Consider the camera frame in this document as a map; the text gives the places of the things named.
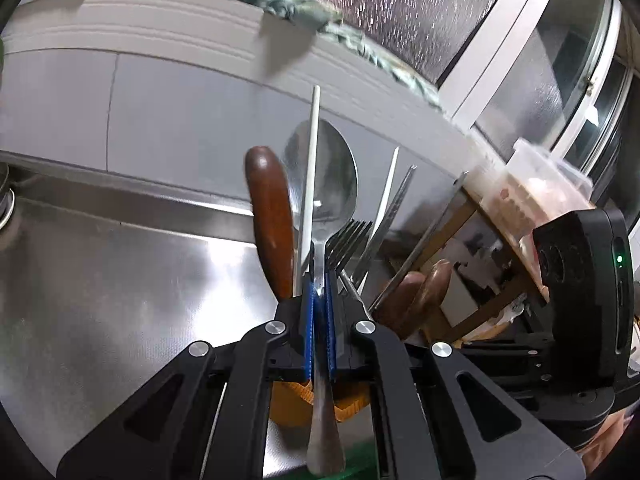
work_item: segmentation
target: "brown wooden spatula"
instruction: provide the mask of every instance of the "brown wooden spatula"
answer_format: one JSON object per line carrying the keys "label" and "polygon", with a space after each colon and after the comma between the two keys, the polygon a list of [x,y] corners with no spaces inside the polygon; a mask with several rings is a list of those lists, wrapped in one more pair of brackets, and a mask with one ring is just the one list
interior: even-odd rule
{"label": "brown wooden spatula", "polygon": [[373,311],[375,321],[381,323],[404,340],[429,319],[439,308],[449,290],[453,267],[447,260],[440,260],[431,272],[409,272],[398,288]]}
{"label": "brown wooden spatula", "polygon": [[264,275],[278,301],[292,297],[293,220],[287,177],[266,146],[244,156],[244,176],[254,210],[255,246]]}

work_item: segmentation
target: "white chopstick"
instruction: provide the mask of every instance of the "white chopstick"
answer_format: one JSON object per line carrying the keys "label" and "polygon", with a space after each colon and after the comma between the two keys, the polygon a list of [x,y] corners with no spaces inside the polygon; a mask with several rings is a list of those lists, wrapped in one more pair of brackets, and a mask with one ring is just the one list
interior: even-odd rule
{"label": "white chopstick", "polygon": [[305,192],[302,196],[302,215],[298,236],[298,252],[293,267],[293,295],[302,294],[302,276],[309,268],[311,227],[314,216],[314,187],[316,186],[316,151],[318,150],[318,115],[320,113],[320,87],[314,86],[309,117],[309,149],[306,158]]}

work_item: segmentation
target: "metal screw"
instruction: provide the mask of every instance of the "metal screw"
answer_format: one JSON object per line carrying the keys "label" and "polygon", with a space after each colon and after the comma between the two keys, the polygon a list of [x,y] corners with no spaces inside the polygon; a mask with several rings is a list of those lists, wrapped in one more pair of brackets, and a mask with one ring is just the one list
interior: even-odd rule
{"label": "metal screw", "polygon": [[431,351],[436,354],[438,357],[449,357],[453,350],[451,346],[445,342],[438,341],[431,345]]}
{"label": "metal screw", "polygon": [[597,394],[594,391],[590,392],[579,392],[577,394],[573,394],[574,402],[578,404],[587,405],[591,404],[596,400]]}
{"label": "metal screw", "polygon": [[277,335],[282,334],[285,331],[286,327],[287,325],[285,325],[281,321],[270,321],[264,326],[264,329],[270,334]]}
{"label": "metal screw", "polygon": [[361,334],[371,334],[376,331],[376,324],[372,321],[359,321],[356,323],[356,330]]}
{"label": "metal screw", "polygon": [[204,341],[196,341],[189,345],[189,353],[194,357],[202,357],[209,352],[209,345]]}

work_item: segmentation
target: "plastic container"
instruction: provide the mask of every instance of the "plastic container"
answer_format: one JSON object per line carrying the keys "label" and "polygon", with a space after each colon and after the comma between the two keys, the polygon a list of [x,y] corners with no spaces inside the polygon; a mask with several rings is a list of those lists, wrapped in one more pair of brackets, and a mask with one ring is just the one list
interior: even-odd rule
{"label": "plastic container", "polygon": [[516,141],[514,150],[481,206],[516,242],[569,211],[593,207],[590,178],[524,139]]}

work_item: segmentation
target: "sink basin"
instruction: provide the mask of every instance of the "sink basin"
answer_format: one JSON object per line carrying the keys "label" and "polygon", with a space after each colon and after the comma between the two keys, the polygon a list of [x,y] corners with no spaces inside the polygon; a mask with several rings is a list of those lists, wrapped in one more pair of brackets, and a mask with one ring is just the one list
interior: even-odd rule
{"label": "sink basin", "polygon": [[[0,401],[52,473],[74,444],[194,340],[239,340],[276,299],[250,206],[21,162],[0,231]],[[372,437],[368,410],[340,425]],[[304,464],[306,428],[270,421],[264,475]]]}

